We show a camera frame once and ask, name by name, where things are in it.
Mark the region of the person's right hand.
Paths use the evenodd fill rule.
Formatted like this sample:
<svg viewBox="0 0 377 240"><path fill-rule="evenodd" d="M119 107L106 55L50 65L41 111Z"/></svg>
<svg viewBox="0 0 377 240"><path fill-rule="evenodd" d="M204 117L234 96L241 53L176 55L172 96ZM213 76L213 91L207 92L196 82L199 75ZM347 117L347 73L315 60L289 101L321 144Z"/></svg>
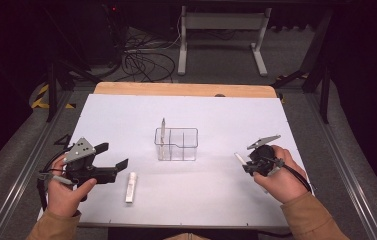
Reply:
<svg viewBox="0 0 377 240"><path fill-rule="evenodd" d="M306 178L305 171L293 160L291 153L280 146L272 146L275 156L285 164ZM308 190L289 170L282 168L267 177L255 173L254 181L262 186L270 195L282 204L288 203L306 193Z"/></svg>

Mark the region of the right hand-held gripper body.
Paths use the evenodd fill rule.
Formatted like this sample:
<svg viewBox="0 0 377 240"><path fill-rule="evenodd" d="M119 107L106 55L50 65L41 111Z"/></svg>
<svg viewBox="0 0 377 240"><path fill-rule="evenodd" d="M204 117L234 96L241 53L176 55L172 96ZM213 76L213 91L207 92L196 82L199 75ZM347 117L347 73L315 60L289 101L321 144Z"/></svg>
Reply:
<svg viewBox="0 0 377 240"><path fill-rule="evenodd" d="M249 165L254 168L254 172L267 177L278 171L284 165L284 161L276 157L275 151L269 145L271 141L279 138L280 135L260 138L247 147L248 150L252 150L248 157L250 160L255 161L255 165Z"/></svg>

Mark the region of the aluminium floor rail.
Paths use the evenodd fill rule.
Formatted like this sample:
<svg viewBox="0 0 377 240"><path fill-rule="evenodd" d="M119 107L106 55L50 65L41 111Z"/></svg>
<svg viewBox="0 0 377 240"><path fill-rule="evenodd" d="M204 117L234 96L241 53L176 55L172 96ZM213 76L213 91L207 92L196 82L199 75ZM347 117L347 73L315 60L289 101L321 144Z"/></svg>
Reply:
<svg viewBox="0 0 377 240"><path fill-rule="evenodd" d="M346 163L330 125L325 123L321 117L319 103L315 96L313 94L306 93L305 98L308 105L312 109L313 115L319 124L319 128L323 131L325 140L334 158L334 164L338 173L340 174L346 191L359 216L359 219L362 222L369 240L377 240L377 221L372 213L369 202L367 201L361 185L359 184L351 167Z"/></svg>
<svg viewBox="0 0 377 240"><path fill-rule="evenodd" d="M2 236L5 227L7 226L13 212L15 211L29 181L35 171L38 164L38 160L41 154L44 152L45 144L47 143L51 132L53 131L57 119L60 117L61 113L65 109L65 106L72 96L71 91L64 91L58 99L56 105L57 111L55 115L49 122L45 122L40 132L33 149L31 150L29 156L25 160L25 164L19 171L17 179L13 182L11 189L9 190L7 197L0 209L0 237Z"/></svg>

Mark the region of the person's left hand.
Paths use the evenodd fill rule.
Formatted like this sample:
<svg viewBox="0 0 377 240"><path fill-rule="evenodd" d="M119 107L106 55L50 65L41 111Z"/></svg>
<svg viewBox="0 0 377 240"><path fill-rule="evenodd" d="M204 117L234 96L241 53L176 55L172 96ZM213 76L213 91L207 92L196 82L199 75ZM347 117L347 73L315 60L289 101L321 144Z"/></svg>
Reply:
<svg viewBox="0 0 377 240"><path fill-rule="evenodd" d="M73 217L81 200L88 195L96 184L97 180L91 178L76 190L73 190L58 180L51 180L48 184L47 210L57 216Z"/></svg>

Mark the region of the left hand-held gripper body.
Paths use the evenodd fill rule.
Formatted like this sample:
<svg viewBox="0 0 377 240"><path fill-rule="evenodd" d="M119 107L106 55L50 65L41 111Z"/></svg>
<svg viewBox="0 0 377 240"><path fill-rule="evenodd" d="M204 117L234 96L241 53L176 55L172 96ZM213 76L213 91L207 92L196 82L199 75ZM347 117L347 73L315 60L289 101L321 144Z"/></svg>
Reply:
<svg viewBox="0 0 377 240"><path fill-rule="evenodd" d="M95 167L93 161L98 155L84 137L81 137L64 158L66 177L76 185L95 178L98 184L114 183L117 171L115 167Z"/></svg>

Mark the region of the dark equipment box red light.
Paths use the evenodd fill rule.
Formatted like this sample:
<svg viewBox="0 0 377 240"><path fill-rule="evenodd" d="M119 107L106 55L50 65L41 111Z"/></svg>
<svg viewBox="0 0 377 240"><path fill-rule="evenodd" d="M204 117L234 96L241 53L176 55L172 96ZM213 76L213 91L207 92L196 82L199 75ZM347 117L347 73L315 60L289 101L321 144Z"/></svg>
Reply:
<svg viewBox="0 0 377 240"><path fill-rule="evenodd" d="M93 65L121 65L118 34L107 5L89 5L87 57Z"/></svg>

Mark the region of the white tube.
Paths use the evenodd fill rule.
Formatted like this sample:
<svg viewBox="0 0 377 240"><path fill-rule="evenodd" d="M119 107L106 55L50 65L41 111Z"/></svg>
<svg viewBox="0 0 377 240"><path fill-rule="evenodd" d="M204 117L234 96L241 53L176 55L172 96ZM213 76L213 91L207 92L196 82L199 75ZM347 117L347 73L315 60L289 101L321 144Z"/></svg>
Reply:
<svg viewBox="0 0 377 240"><path fill-rule="evenodd" d="M125 195L125 202L132 203L134 201L134 194L137 182L137 174L135 172L130 172L128 176L128 183Z"/></svg>

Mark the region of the yellow black hazard tape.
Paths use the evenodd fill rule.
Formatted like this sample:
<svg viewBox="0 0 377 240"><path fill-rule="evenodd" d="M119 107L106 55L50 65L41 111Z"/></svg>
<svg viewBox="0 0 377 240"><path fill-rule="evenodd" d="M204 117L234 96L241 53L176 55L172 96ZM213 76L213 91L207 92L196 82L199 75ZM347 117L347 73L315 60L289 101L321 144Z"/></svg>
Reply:
<svg viewBox="0 0 377 240"><path fill-rule="evenodd" d="M48 109L49 104L43 102L43 97L46 95L48 91L49 85L45 83L39 90L37 96L35 97L35 100L31 104L31 108L41 108L41 109Z"/></svg>

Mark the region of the white table cover sheet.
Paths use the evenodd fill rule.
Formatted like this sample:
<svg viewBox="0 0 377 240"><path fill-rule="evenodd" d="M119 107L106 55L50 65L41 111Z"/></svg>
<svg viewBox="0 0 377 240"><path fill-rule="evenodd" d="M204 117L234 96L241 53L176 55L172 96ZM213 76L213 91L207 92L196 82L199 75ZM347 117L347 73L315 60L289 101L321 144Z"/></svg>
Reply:
<svg viewBox="0 0 377 240"><path fill-rule="evenodd" d="M155 130L198 129L195 161L159 161ZM83 227L278 228L287 225L280 204L245 173L242 158L260 138L301 158L277 98L168 97L92 94L72 138L109 144L97 166L128 159L112 184L97 185L79 209ZM132 203L125 202L130 172L137 174Z"/></svg>

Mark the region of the white metal stand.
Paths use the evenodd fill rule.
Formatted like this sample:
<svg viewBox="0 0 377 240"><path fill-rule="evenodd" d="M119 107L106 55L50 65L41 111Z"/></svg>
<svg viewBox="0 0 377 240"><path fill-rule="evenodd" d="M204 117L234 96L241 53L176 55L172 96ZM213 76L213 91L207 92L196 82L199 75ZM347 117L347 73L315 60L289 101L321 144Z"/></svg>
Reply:
<svg viewBox="0 0 377 240"><path fill-rule="evenodd" d="M197 13L188 12L186 6L181 7L179 20L179 62L178 74L186 73L187 64L187 31L188 30L255 30L258 38L250 44L259 74L268 75L262 54L261 46L270 20L272 9L266 8L260 13Z"/></svg>

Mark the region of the clear silver pen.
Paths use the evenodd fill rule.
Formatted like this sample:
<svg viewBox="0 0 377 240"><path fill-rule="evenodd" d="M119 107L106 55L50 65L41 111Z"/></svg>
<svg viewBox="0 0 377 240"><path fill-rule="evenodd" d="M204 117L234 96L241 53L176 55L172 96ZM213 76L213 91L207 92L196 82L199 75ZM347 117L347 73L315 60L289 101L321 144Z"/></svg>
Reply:
<svg viewBox="0 0 377 240"><path fill-rule="evenodd" d="M161 128L160 128L160 160L164 160L164 144L165 144L165 132L166 132L166 121L165 118L162 119Z"/></svg>

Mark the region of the clear plastic organizer box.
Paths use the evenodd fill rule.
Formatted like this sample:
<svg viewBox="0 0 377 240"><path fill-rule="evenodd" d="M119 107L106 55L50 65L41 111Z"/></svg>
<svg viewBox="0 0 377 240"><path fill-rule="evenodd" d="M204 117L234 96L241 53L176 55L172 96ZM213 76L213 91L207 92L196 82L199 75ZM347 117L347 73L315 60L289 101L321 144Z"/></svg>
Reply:
<svg viewBox="0 0 377 240"><path fill-rule="evenodd" d="M198 129L166 128L164 160L160 160L160 128L155 130L154 144L159 161L195 161L198 148Z"/></svg>

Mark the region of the black metal stand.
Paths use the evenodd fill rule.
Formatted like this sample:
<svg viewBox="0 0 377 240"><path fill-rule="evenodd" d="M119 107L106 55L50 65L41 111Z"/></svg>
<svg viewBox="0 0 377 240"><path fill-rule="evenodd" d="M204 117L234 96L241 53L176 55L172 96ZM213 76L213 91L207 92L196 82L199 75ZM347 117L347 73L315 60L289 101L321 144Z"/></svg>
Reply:
<svg viewBox="0 0 377 240"><path fill-rule="evenodd" d="M299 79L304 74L308 74L305 82L302 85L302 90L304 93L313 93L318 86L321 86L319 114L325 124L329 123L327 113L330 73L328 70L327 59L323 53L323 46L325 45L326 32L330 25L332 15L332 9L327 9L324 12L300 68L294 73L286 77L282 77L280 80L276 80L272 84L274 89L278 89L295 79Z"/></svg>
<svg viewBox="0 0 377 240"><path fill-rule="evenodd" d="M74 88L71 72L95 84L99 77L89 73L90 68L82 61L75 44L69 40L68 30L64 28L66 17L62 6L42 7L46 20L45 46L47 48L47 84L49 97L48 122L51 122L60 109L57 97L57 85L65 91Z"/></svg>

